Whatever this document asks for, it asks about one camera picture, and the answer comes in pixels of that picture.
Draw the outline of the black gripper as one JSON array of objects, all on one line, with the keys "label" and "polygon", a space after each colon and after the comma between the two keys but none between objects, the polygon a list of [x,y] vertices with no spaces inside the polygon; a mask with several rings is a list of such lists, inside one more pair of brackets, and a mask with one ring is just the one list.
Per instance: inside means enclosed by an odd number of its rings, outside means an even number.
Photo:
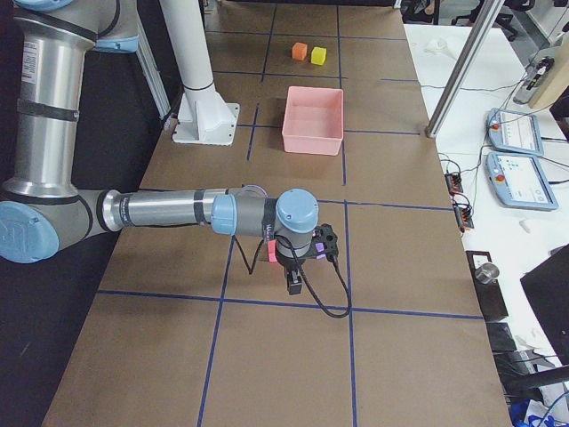
[{"label": "black gripper", "polygon": [[287,280],[287,292],[289,295],[301,293],[301,266],[303,259],[295,261],[293,258],[279,258],[278,262],[284,267],[284,275]]}]

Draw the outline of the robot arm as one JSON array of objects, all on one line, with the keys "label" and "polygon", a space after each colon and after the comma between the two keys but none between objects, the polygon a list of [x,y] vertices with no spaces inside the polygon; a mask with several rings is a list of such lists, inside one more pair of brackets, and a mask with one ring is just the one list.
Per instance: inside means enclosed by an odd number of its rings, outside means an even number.
[{"label": "robot arm", "polygon": [[1,255],[31,263],[103,232],[202,225],[275,245],[287,289],[308,285],[302,268],[317,254],[318,204],[304,189],[269,197],[254,185],[194,191],[80,190],[71,181],[84,56],[134,52],[134,1],[18,1],[24,33],[13,177],[3,184]]}]

